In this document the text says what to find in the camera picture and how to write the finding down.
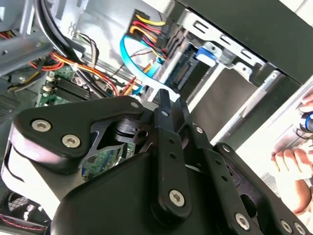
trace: black wire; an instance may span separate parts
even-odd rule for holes
[[[60,51],[60,53],[73,60],[76,63],[81,64],[81,61],[79,60],[79,58],[77,57],[77,55],[72,54],[71,51],[73,51],[73,49],[71,47],[67,47],[67,45],[69,46],[68,42],[66,39],[64,39],[64,36],[61,34],[61,32],[58,30],[57,26],[54,24],[54,21],[52,21],[51,16],[49,14],[49,11],[47,8],[45,8],[45,12],[48,13],[50,21],[47,22],[46,17],[44,15],[44,10],[43,8],[45,7],[45,0],[34,0],[34,8],[35,8],[35,14],[36,14],[36,18],[37,21],[39,23],[39,26],[41,27],[42,31],[44,32],[44,34],[46,35],[46,37],[51,41],[51,43],[55,46],[55,48],[57,48],[58,51]],[[51,31],[51,28],[54,30],[54,32],[60,37],[57,38],[56,35],[53,34],[53,32]],[[91,89],[94,90],[94,92],[99,96],[99,97],[110,97],[110,95],[105,92],[104,90],[102,90],[94,81],[94,79],[87,73],[81,70],[77,70],[75,71],[76,74],[82,79],[84,80],[86,83],[89,83],[89,86],[91,86]]]
[[[96,47],[96,64],[97,64],[97,62],[99,60],[99,55],[100,55],[100,51],[98,49],[97,43],[91,37],[89,37],[87,34],[80,33],[80,35],[82,35],[81,38],[84,39],[85,42],[87,42],[88,44],[92,43]]]
[[[152,51],[148,51],[148,52],[144,52],[144,53],[135,53],[135,54],[131,55],[131,58],[132,58],[132,57],[135,57],[135,56],[138,56],[138,55],[146,55],[146,54],[149,54],[149,53],[152,53]],[[117,71],[115,71],[115,72],[109,77],[109,79],[111,79],[113,76],[115,76],[124,66],[125,66],[125,64],[123,63],[123,64],[117,69]]]
[[[60,43],[62,45],[65,46],[64,49],[67,52],[66,55],[69,55],[70,58],[74,62],[79,63],[80,60],[77,57],[76,53],[71,48],[71,46],[69,45],[68,40],[66,39],[66,37],[63,36],[63,34],[60,32],[60,30],[58,29],[57,25],[55,24],[54,20],[52,19],[45,0],[41,0],[41,6],[42,6],[43,15],[45,16],[44,19],[45,19],[46,23],[48,24],[48,26],[49,26],[51,32],[53,33],[53,35],[58,39],[58,41],[60,41]]]
[[[296,129],[295,134],[296,134],[296,136],[298,136],[299,138],[301,138],[301,139],[303,139],[303,140],[308,140],[308,139],[310,138],[310,137],[303,137],[303,136],[299,135],[298,131],[299,131],[299,129]]]

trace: black plastic part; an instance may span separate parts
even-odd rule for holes
[[[147,139],[136,148],[138,154],[62,200],[51,224],[52,235],[104,231],[109,235],[287,235],[282,219],[293,231],[294,222],[305,228],[229,146],[225,145],[227,152],[222,145],[213,148],[203,129],[192,124],[182,99],[171,106],[166,90],[159,91],[159,98],[160,106],[153,113],[122,96],[37,108],[16,117],[9,144],[21,156],[60,173],[76,170],[77,163],[94,155],[99,146],[115,148],[123,140],[136,141],[141,128],[150,126],[144,135]],[[52,129],[34,131],[34,118],[48,120]],[[64,148],[60,140],[64,133],[78,136],[81,146]],[[182,205],[177,203],[182,199],[177,199],[178,194],[176,202],[171,199],[173,189],[183,195]],[[247,219],[249,229],[240,226],[238,213]]]
[[[300,234],[294,225],[294,214],[282,204],[281,199],[267,187],[230,146],[219,143],[213,150],[222,154],[226,164],[240,177],[241,183],[237,187],[237,191],[240,195],[247,195],[251,199],[253,204],[250,202],[245,206],[247,210],[255,208],[256,213],[252,215],[257,218],[259,227],[264,234],[289,234],[281,225],[282,219],[291,226],[294,234]],[[306,230],[306,234],[310,234],[302,223],[300,225]]]
[[[191,214],[191,199],[180,136],[174,132],[172,109],[167,90],[159,91],[160,106],[155,109],[153,144],[147,151],[153,156],[152,213],[165,226],[174,226]],[[170,200],[172,190],[184,197],[183,206]]]
[[[188,73],[186,73],[186,76],[182,79],[182,83],[179,84],[179,88],[182,86],[179,94],[185,100],[189,98],[191,93],[194,91],[210,68],[207,64],[201,61],[194,60],[193,63],[194,64],[192,68]]]
[[[13,121],[11,142],[16,150],[45,167],[60,173],[74,172],[84,157],[96,154],[95,144],[91,142],[92,126],[101,124],[94,142],[99,143],[106,129],[120,119],[139,119],[144,109],[138,101],[129,96],[105,98],[79,103],[69,103],[50,107],[26,110]],[[38,132],[31,126],[32,121],[43,119],[52,128],[47,132]],[[65,135],[76,135],[81,144],[77,148],[68,148],[62,143]],[[23,142],[15,135],[22,136]],[[31,152],[35,148],[44,158],[38,158]]]
[[[134,40],[140,42],[141,39],[142,39],[143,33],[140,32],[140,31],[138,31],[138,30],[135,30],[134,33],[131,33],[131,32],[130,32],[130,29],[131,29],[131,27],[133,26],[133,22],[134,22],[134,21],[140,21],[140,20],[136,17],[137,14],[138,14],[139,16],[141,16],[142,18],[146,19],[146,20],[149,20],[149,19],[150,19],[150,16],[146,15],[146,14],[145,14],[144,12],[142,12],[142,11],[139,11],[139,10],[135,9],[134,14],[133,14],[133,16],[132,16],[132,18],[131,18],[131,21],[130,21],[130,25],[129,25],[127,31],[126,31],[126,35],[129,36],[129,37],[131,37],[132,39],[134,39]]]
[[[313,30],[280,1],[178,0],[304,84],[313,74]]]

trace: orange wire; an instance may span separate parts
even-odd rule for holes
[[[52,55],[57,58],[59,61],[61,62],[64,62],[64,63],[67,63],[67,64],[70,64],[72,66],[76,66],[78,67],[79,69],[82,69],[82,70],[85,70],[85,71],[88,71],[88,72],[91,72],[95,75],[97,75],[98,77],[100,77],[102,80],[106,81],[108,83],[108,85],[112,88],[112,90],[114,91],[115,93],[115,96],[119,96],[119,93],[117,91],[117,88],[116,86],[104,75],[102,74],[100,71],[96,70],[96,69],[92,69],[88,66],[85,66],[85,65],[81,65],[81,64],[77,64],[77,63],[74,63],[73,61],[53,52]]]
[[[152,67],[152,64],[149,63],[143,70],[144,73],[148,72]],[[134,82],[131,84],[131,86],[124,92],[123,95],[128,95],[132,90],[133,90],[133,87],[134,85],[136,85],[136,80],[134,79]]]
[[[0,36],[5,38],[5,39],[9,39],[9,38],[12,38],[8,33],[6,32],[0,32]],[[30,66],[34,67],[35,69],[37,68],[37,66],[35,65],[35,63],[33,62],[29,62],[28,63]],[[43,66],[42,67],[42,71],[54,71],[54,70],[59,70],[60,68],[62,68],[64,66],[64,62],[61,62],[61,61],[58,61],[58,63],[56,65],[50,65],[50,66]]]
[[[133,34],[135,30],[142,32],[144,35],[146,35],[154,43],[157,42],[157,39],[152,34],[148,33],[146,30],[144,30],[142,28],[139,28],[138,26],[132,26],[129,31],[131,34]]]

